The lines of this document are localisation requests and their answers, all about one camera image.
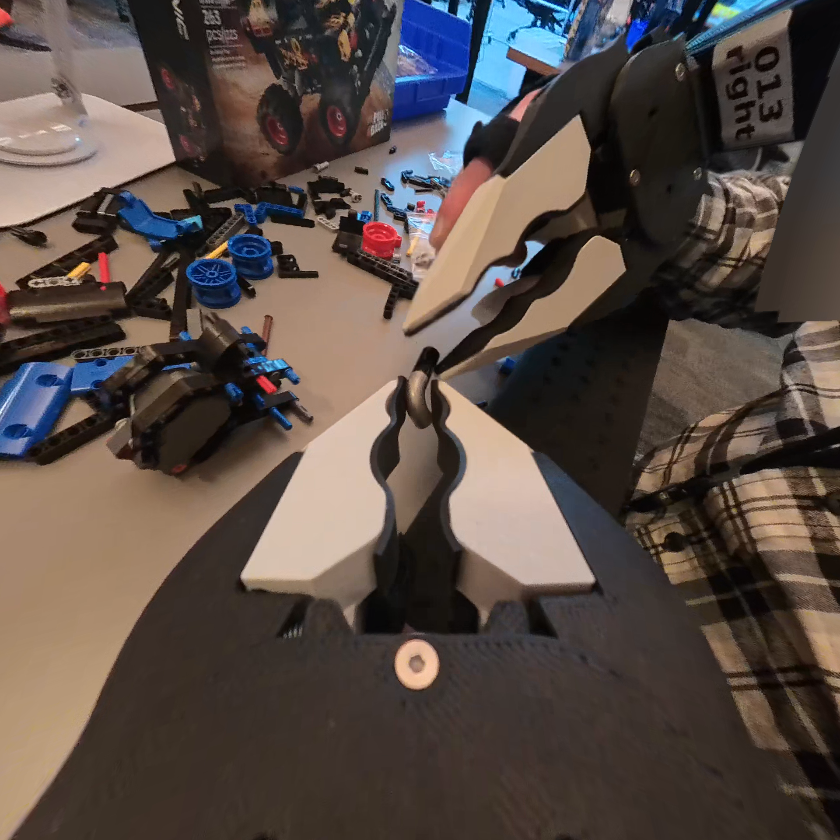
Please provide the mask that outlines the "black toy cylinder piece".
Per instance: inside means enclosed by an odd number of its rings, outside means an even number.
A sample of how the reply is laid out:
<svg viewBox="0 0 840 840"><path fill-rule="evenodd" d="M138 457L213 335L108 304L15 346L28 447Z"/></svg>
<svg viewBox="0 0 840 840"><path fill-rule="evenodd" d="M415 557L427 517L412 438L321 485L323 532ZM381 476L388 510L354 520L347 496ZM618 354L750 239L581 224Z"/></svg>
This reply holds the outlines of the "black toy cylinder piece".
<svg viewBox="0 0 840 840"><path fill-rule="evenodd" d="M125 294L119 282L27 288L7 293L7 309L12 324L21 328L99 317L119 319L130 312Z"/></svg>

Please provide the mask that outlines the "printed toy truck box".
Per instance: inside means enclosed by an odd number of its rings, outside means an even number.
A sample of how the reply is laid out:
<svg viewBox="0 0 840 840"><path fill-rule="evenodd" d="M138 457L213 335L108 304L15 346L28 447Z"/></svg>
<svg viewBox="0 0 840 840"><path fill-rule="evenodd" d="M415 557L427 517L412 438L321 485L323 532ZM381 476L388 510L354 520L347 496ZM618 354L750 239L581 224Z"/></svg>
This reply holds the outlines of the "printed toy truck box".
<svg viewBox="0 0 840 840"><path fill-rule="evenodd" d="M390 139L404 2L128 6L189 172L258 186Z"/></svg>

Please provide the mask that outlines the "pile of black toy beams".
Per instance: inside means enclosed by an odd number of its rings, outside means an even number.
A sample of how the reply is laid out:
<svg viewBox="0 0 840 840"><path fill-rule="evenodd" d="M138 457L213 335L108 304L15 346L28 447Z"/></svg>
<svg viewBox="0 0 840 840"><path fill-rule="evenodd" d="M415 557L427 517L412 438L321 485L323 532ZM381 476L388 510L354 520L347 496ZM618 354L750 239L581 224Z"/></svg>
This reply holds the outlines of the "pile of black toy beams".
<svg viewBox="0 0 840 840"><path fill-rule="evenodd" d="M2 335L8 327L28 330L17 338L2 339L2 387L25 363L51 362L72 369L78 362L101 357L134 356L147 345L177 340L183 333L196 338L203 328L205 316L209 312L218 314L223 310L205 309L198 305L186 278L186 267L194 260L204 258L221 258L232 263L226 245L232 236L253 234L266 238L263 224L248 226L241 214L234 210L236 203L256 205L264 202L298 207L311 222L306 227L292 227L312 228L320 224L336 234L337 217L356 211L354 204L361 199L360 194L341 181L321 176L310 182L306 190L278 182L268 182L254 189L223 187L207 191L194 184L184 191L185 208L157 214L179 221L200 216L203 230L165 242L148 240L121 223L118 218L118 193L112 188L102 188L79 205L73 228L93 235L90 240L19 278L12 290L2 289ZM300 268L297 258L287 252L280 241L268 240L272 244L275 270L267 279L319 277L316 270ZM125 299L130 305L126 316L84 318L32 328L12 324L7 309L8 292L25 290L29 278L65 276L82 261L91 263L83 283L99 281L100 251L108 254L111 282L125 286ZM395 254L392 260L378 259L361 250L339 256L349 265L388 285L384 319L392 317L399 300L414 297L417 282L412 272L402 267L400 253ZM247 281L238 276L241 299L256 296L255 282L257 280ZM106 433L112 435L115 423L110 411L102 406L98 389L81 396L70 395L47 438L32 447L25 458L18 460L39 466L54 463Z"/></svg>

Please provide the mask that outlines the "blue spoked toy wheel rim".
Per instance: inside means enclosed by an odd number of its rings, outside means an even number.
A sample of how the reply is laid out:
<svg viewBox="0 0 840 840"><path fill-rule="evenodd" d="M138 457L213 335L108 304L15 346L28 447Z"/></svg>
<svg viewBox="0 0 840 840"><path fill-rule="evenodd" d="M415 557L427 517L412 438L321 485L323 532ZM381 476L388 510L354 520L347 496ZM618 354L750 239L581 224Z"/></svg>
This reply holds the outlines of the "blue spoked toy wheel rim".
<svg viewBox="0 0 840 840"><path fill-rule="evenodd" d="M198 305L205 309L230 309L242 298L236 268L225 259L196 259L185 268L185 275Z"/></svg>

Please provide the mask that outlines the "blue curved toy panel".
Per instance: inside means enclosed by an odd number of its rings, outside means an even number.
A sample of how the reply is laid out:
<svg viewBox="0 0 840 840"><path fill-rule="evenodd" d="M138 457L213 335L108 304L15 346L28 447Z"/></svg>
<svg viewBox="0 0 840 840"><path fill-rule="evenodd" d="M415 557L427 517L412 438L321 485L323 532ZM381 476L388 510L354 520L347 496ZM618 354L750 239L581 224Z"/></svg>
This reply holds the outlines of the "blue curved toy panel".
<svg viewBox="0 0 840 840"><path fill-rule="evenodd" d="M96 391L111 375L132 360L132 355L123 355L78 362L71 369L70 394L83 396Z"/></svg>
<svg viewBox="0 0 840 840"><path fill-rule="evenodd" d="M22 364L1 391L1 459L18 460L50 434L70 399L72 369Z"/></svg>

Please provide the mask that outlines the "clear bag of small parts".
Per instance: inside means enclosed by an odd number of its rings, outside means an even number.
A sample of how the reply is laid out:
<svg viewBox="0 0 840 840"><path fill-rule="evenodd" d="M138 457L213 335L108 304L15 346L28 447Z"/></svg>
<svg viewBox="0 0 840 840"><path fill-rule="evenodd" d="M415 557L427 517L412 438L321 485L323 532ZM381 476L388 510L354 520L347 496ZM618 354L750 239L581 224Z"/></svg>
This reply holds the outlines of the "clear bag of small parts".
<svg viewBox="0 0 840 840"><path fill-rule="evenodd" d="M428 268L432 265L436 256L436 249L430 244L430 237L437 222L437 209L426 201L417 200L412 207L406 211L407 222L407 247L412 237L418 236L419 240L413 256L407 257L413 267Z"/></svg>

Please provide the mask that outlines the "dark grey toy connector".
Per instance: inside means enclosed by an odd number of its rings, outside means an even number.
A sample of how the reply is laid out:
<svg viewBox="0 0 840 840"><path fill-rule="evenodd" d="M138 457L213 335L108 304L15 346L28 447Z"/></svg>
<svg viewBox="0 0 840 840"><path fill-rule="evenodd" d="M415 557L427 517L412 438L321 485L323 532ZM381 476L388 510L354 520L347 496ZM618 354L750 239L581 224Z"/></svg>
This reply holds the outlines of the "dark grey toy connector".
<svg viewBox="0 0 840 840"><path fill-rule="evenodd" d="M427 403L427 389L432 373L432 369L427 366L418 367L406 380L406 414L418 429L425 429L433 422L433 413Z"/></svg>

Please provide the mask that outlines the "person's plaid shirt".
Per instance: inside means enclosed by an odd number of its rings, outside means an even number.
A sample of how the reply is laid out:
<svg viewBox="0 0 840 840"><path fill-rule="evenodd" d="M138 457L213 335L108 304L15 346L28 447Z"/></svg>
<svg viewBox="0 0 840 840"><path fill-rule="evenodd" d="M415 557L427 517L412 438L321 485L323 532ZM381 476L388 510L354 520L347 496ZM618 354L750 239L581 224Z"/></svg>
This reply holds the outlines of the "person's plaid shirt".
<svg viewBox="0 0 840 840"><path fill-rule="evenodd" d="M824 834L839 810L838 322L777 389L642 457L626 528L698 621L757 747Z"/></svg>

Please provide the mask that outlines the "partly built toy chassis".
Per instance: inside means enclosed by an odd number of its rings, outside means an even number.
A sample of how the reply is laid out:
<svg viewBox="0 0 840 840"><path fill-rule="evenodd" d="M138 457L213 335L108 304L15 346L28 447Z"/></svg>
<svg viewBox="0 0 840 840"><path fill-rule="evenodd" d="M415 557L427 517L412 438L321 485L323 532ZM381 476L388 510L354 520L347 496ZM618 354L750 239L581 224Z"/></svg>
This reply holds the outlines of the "partly built toy chassis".
<svg viewBox="0 0 840 840"><path fill-rule="evenodd" d="M289 431L291 413L310 424L288 388L299 383L288 362L268 356L263 335L209 312L196 338L184 332L141 348L98 396L115 418L108 446L116 458L181 476L241 427L268 419Z"/></svg>

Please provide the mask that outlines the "grey flat panel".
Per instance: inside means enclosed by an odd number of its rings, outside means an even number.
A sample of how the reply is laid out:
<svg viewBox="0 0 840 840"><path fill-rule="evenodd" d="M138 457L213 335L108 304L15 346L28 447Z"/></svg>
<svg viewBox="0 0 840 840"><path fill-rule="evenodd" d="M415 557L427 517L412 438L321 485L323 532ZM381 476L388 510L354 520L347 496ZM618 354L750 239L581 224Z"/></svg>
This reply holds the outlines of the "grey flat panel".
<svg viewBox="0 0 840 840"><path fill-rule="evenodd" d="M779 322L839 317L839 57L791 178L755 305Z"/></svg>

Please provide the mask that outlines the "blue toy fender piece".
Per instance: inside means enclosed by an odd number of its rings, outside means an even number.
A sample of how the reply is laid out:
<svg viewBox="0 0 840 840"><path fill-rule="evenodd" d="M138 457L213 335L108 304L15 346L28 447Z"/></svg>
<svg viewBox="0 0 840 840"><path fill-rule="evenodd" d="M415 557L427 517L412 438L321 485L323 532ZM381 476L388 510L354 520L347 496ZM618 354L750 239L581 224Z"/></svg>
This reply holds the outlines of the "blue toy fender piece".
<svg viewBox="0 0 840 840"><path fill-rule="evenodd" d="M128 230L148 240L169 242L203 230L200 216L177 220L158 215L153 213L144 201L128 191L118 193L117 198L120 201L118 218L121 223Z"/></svg>

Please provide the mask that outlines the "pile of small toy pins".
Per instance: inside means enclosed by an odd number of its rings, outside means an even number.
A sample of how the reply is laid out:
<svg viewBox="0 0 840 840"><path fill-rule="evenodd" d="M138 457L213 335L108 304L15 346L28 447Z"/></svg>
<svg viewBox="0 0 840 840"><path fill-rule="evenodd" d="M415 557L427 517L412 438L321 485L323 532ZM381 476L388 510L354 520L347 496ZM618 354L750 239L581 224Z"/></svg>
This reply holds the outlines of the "pile of small toy pins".
<svg viewBox="0 0 840 840"><path fill-rule="evenodd" d="M403 170L397 177L384 175L374 192L373 218L385 213L391 220L407 224L409 217L432 219L446 198L452 180L434 174Z"/></svg>

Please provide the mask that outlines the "blue storage bin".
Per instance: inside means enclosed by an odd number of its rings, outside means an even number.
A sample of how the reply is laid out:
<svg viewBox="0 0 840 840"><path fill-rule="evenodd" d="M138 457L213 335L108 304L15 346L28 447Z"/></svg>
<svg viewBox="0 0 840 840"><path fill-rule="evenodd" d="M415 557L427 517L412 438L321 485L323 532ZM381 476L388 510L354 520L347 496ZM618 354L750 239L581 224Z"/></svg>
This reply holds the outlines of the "blue storage bin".
<svg viewBox="0 0 840 840"><path fill-rule="evenodd" d="M471 25L425 2L405 1L400 57L410 69L395 81L393 120L413 119L447 108L466 87Z"/></svg>

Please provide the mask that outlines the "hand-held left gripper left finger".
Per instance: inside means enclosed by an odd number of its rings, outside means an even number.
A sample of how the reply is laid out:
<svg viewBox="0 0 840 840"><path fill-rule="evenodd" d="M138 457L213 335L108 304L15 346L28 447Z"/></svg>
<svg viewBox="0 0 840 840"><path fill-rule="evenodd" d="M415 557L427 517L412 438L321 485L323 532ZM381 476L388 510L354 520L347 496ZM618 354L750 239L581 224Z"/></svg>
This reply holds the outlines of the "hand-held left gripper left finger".
<svg viewBox="0 0 840 840"><path fill-rule="evenodd" d="M406 625L406 573L387 480L407 379L388 382L302 451L243 568L249 592L333 601L369 633Z"/></svg>

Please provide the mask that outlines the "black square toy panel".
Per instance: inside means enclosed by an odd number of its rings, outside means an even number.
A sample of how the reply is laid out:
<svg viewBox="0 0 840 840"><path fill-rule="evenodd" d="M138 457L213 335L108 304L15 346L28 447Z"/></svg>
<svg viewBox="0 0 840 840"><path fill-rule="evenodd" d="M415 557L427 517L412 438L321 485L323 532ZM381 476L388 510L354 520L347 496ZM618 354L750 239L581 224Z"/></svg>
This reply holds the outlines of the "black square toy panel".
<svg viewBox="0 0 840 840"><path fill-rule="evenodd" d="M364 226L368 224L370 215L349 211L347 215L337 217L338 226L332 242L332 252L339 255L355 253L362 247Z"/></svg>

